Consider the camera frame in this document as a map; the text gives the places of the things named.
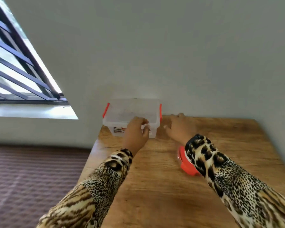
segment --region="wooden table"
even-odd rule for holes
[[[218,150],[285,196],[285,165],[255,120],[192,120]],[[236,228],[203,177],[188,176],[180,169],[175,144],[162,128],[167,123],[164,117],[157,138],[150,139],[135,156],[102,228]],[[121,148],[121,142],[103,126],[79,181]]]

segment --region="left hand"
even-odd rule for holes
[[[142,132],[141,126],[149,123],[145,118],[134,117],[125,130],[125,136],[122,142],[122,148],[128,149],[133,156],[146,144],[149,139],[149,125],[144,127]]]

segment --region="orange lid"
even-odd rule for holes
[[[191,176],[200,176],[195,166],[188,160],[185,154],[185,147],[180,146],[178,149],[178,158],[181,161],[181,168]]]

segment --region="clear plastic container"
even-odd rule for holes
[[[102,123],[114,136],[123,137],[128,123],[134,116],[144,117],[149,121],[149,137],[155,138],[162,119],[158,99],[112,99],[104,111]]]

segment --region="right hand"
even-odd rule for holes
[[[167,135],[183,146],[196,134],[195,125],[183,113],[170,115],[171,128],[164,125]]]

